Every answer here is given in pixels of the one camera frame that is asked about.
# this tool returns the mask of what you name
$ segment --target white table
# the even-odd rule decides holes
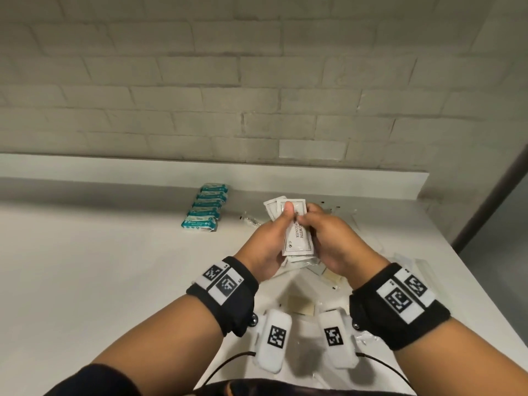
[[[182,189],[179,211],[134,212],[90,208],[0,205],[0,393],[43,394],[93,359],[132,326],[182,295],[212,262],[233,254],[251,235],[240,212],[264,219],[262,201],[277,193],[234,192],[216,233],[180,228],[194,189]],[[290,197],[302,195],[288,194]],[[373,234],[386,254],[399,252],[428,261],[471,329],[528,369],[528,348],[416,202],[307,196],[325,207],[354,211],[360,229]],[[126,207],[121,198],[116,204]],[[303,293],[315,302],[341,303],[349,290],[335,291],[307,270],[261,285],[255,310]],[[317,331],[309,319],[295,320],[286,363],[277,376],[318,386]],[[249,350],[251,334],[228,335],[208,375],[227,357]],[[381,342],[360,345],[392,366]],[[273,378],[245,357],[223,368],[214,380],[241,375]],[[350,372],[323,372],[329,383],[355,389],[409,392],[386,367],[364,361]]]

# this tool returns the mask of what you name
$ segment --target person's right hand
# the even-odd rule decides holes
[[[389,262],[372,250],[341,218],[326,214],[317,204],[308,203],[308,212],[297,221],[313,228],[317,254],[330,271],[344,276],[355,289]]]

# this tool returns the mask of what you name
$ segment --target person's left hand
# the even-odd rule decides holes
[[[244,264],[261,283],[271,278],[284,261],[281,250],[286,229],[295,217],[294,205],[287,202],[282,214],[261,225],[233,257]]]

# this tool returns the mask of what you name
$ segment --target brick wall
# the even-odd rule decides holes
[[[0,0],[0,151],[427,170],[452,240],[527,56],[528,0]]]

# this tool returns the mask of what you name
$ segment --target black cable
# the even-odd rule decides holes
[[[225,366],[229,361],[233,361],[234,359],[237,359],[238,357],[241,357],[241,356],[253,356],[253,357],[255,357],[256,355],[257,355],[257,353],[255,353],[255,352],[242,352],[242,353],[239,353],[239,354],[235,354],[232,357],[229,357],[226,361],[224,361],[222,364],[220,364],[218,367],[216,367],[216,370],[214,370],[213,373],[211,375],[209,375],[209,378],[207,378],[205,380],[205,382],[203,383],[202,386],[206,386],[207,383],[209,382],[209,380],[211,378],[213,378],[214,374],[216,374],[218,371],[220,371],[220,369],[223,366]]]
[[[218,371],[220,371],[221,368],[222,368],[223,366],[225,366],[228,362],[233,361],[234,359],[237,359],[237,358],[239,358],[239,357],[241,357],[241,356],[253,356],[253,357],[255,357],[256,355],[257,355],[257,354],[256,354],[255,352],[242,352],[242,353],[235,354],[235,355],[232,356],[232,357],[229,357],[226,361],[224,361],[222,364],[220,364],[218,367],[216,367],[216,370],[214,370],[213,373],[212,373],[211,375],[209,375],[209,378],[207,378],[207,379],[205,380],[205,382],[202,384],[202,386],[206,386],[207,383],[211,380],[211,378],[213,378],[213,376],[214,376]],[[387,363],[384,363],[383,361],[381,361],[381,360],[379,360],[379,359],[377,359],[377,358],[375,358],[375,357],[372,357],[372,356],[369,355],[369,354],[365,354],[365,353],[356,353],[356,356],[358,356],[358,357],[365,357],[365,358],[367,358],[367,359],[374,360],[374,361],[380,363],[381,365],[384,365],[384,366],[387,367],[388,369],[390,369],[390,370],[394,371],[395,373],[397,373],[397,374],[400,376],[400,378],[403,379],[403,380],[405,381],[405,383],[406,383],[407,385],[409,385],[409,387],[410,387],[411,389],[413,389],[413,387],[411,386],[411,384],[410,384],[410,382],[407,380],[407,378],[405,378],[405,377],[404,377],[404,376],[403,376],[398,370],[392,368],[392,367],[391,367],[390,365],[388,365]]]
[[[384,365],[385,367],[391,369],[392,371],[394,371],[395,373],[397,373],[397,374],[400,376],[400,378],[403,379],[403,380],[406,382],[407,385],[409,385],[409,387],[410,387],[411,389],[413,389],[413,387],[411,386],[411,383],[407,380],[407,378],[405,378],[405,377],[404,377],[404,376],[403,376],[398,370],[396,370],[395,368],[392,368],[392,367],[391,367],[390,365],[388,365],[387,363],[384,363],[383,361],[378,360],[377,358],[372,357],[372,356],[370,356],[370,355],[368,355],[368,354],[365,354],[365,353],[356,353],[356,356],[358,356],[358,357],[365,357],[365,358],[367,358],[367,359],[371,359],[371,360],[377,361],[378,363],[380,363],[380,364]]]

